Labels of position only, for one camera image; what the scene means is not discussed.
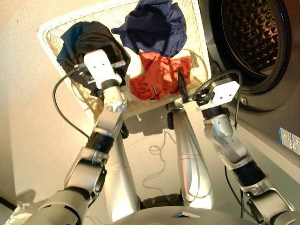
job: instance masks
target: label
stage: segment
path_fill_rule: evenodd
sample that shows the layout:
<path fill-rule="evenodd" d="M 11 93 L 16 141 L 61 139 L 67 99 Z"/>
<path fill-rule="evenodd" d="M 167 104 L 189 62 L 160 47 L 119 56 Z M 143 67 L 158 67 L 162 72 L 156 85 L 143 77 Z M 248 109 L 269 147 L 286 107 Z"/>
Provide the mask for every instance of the label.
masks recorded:
<path fill-rule="evenodd" d="M 300 138 L 287 130 L 278 127 L 279 142 L 291 151 L 300 155 Z"/>

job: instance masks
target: silver robot arm segment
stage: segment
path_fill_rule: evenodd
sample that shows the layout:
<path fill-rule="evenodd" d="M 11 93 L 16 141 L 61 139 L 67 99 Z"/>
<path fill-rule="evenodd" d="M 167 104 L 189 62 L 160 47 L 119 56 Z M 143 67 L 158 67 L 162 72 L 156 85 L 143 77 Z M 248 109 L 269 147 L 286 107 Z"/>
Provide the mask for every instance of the silver robot arm segment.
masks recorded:
<path fill-rule="evenodd" d="M 294 212 L 292 204 L 257 166 L 237 138 L 228 110 L 221 106 L 230 102 L 238 90 L 235 81 L 224 81 L 212 84 L 209 90 L 214 93 L 212 99 L 198 102 L 198 110 L 205 118 L 205 136 L 214 143 L 219 158 L 234 173 L 241 190 L 249 197 L 248 204 L 257 221 L 265 225 L 292 224 L 299 213 Z"/>
<path fill-rule="evenodd" d="M 106 176 L 109 151 L 122 127 L 127 99 L 120 91 L 121 77 L 103 50 L 90 52 L 84 64 L 103 90 L 104 109 L 85 147 L 79 152 L 64 183 L 64 190 L 50 197 L 25 225 L 81 225 L 90 202 L 100 194 Z"/>

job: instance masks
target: wicker basket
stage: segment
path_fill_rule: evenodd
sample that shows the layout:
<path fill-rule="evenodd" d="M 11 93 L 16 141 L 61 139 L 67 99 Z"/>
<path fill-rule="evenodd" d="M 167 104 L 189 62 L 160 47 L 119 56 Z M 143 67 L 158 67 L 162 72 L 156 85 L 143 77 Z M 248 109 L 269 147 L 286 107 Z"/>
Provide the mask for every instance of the wicker basket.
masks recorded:
<path fill-rule="evenodd" d="M 182 56 L 191 57 L 191 83 L 187 86 L 187 90 L 189 94 L 192 94 L 200 84 L 208 80 L 211 76 L 200 10 L 197 0 L 174 0 L 173 2 L 178 2 L 187 22 L 187 42 L 181 52 L 174 58 Z M 137 3 L 137 0 L 110 0 L 98 5 L 80 9 L 44 23 L 38 29 L 37 37 L 52 64 L 57 68 L 59 74 L 64 76 L 66 74 L 65 71 L 56 61 L 56 56 L 63 45 L 63 41 L 60 38 L 61 35 L 72 25 L 80 21 L 99 21 L 109 29 L 117 28 L 124 23 L 125 16 L 127 16 L 130 11 L 134 10 Z M 113 36 L 121 43 L 119 35 Z M 180 98 L 180 95 L 174 94 L 168 94 L 159 101 L 143 101 L 136 98 L 130 91 L 129 79 L 130 77 L 144 73 L 144 70 L 138 55 L 128 48 L 125 49 L 131 57 L 131 63 L 125 77 L 126 86 L 121 88 L 126 94 L 129 102 L 127 112 L 125 113 L 125 119 L 166 105 Z M 70 90 L 73 91 L 79 104 L 84 108 L 89 117 L 96 120 L 103 109 L 102 102 L 98 98 L 90 96 L 90 91 L 82 85 L 75 82 L 73 83 L 69 79 L 66 80 L 66 84 Z"/>

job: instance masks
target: white cord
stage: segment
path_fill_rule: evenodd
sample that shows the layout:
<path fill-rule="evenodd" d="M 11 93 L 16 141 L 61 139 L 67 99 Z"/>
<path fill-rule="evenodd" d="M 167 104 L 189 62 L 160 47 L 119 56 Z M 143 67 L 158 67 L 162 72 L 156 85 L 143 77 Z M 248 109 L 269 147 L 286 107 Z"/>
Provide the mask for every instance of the white cord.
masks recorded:
<path fill-rule="evenodd" d="M 167 132 L 165 129 L 164 129 L 164 142 L 163 144 L 161 145 L 161 147 L 157 146 L 157 145 L 152 145 L 149 147 L 149 152 L 152 154 L 152 155 L 159 155 L 159 159 L 161 162 L 163 162 L 163 168 L 157 172 L 157 173 L 154 173 L 148 177 L 146 177 L 143 181 L 142 181 L 142 185 L 144 188 L 149 188 L 149 189 L 156 189 L 156 190 L 159 190 L 162 195 L 164 195 L 164 192 L 162 189 L 158 188 L 158 187 L 150 187 L 150 186 L 146 186 L 145 185 L 145 182 L 146 181 L 149 181 L 149 180 L 152 180 L 156 177 L 158 177 L 159 175 L 161 175 L 163 173 L 163 171 L 165 170 L 165 160 L 163 159 L 163 156 L 162 156 L 162 151 L 164 149 L 164 146 L 165 146 L 165 141 L 166 141 L 166 134 L 169 135 L 169 137 L 171 138 L 171 140 L 176 144 L 176 141 L 174 141 L 174 139 L 172 138 L 172 136 L 170 135 L 169 132 Z"/>

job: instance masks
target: navy blue cloth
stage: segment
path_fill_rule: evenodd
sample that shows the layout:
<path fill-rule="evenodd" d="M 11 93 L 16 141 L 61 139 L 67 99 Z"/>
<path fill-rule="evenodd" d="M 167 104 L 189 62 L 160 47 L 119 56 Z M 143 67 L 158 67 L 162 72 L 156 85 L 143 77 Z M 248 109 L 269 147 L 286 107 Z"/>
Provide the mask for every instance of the navy blue cloth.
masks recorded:
<path fill-rule="evenodd" d="M 120 34 L 122 44 L 135 53 L 160 53 L 172 57 L 187 40 L 186 21 L 177 3 L 172 0 L 140 0 L 125 23 L 112 29 Z"/>

